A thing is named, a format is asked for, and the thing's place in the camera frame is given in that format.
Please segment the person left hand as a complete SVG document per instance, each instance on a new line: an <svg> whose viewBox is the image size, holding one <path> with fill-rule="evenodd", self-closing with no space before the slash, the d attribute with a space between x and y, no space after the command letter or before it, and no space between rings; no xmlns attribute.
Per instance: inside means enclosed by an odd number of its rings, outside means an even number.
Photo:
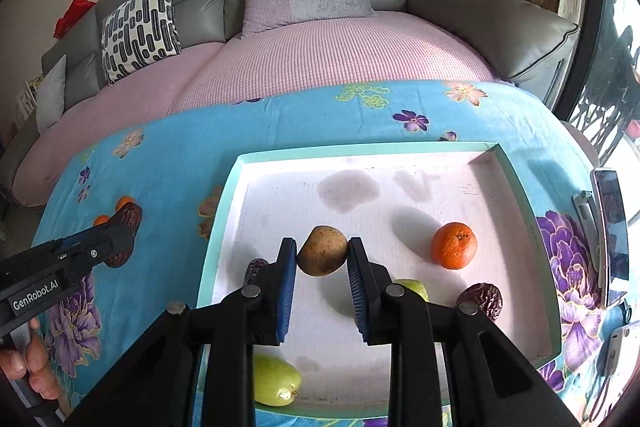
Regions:
<svg viewBox="0 0 640 427"><path fill-rule="evenodd" d="M9 381L17 381L29 374L29 386L37 395L45 400L57 400L62 393L62 387L51 367L39 326L37 317L29 321L30 341L24 352L14 349L1 350L1 369Z"/></svg>

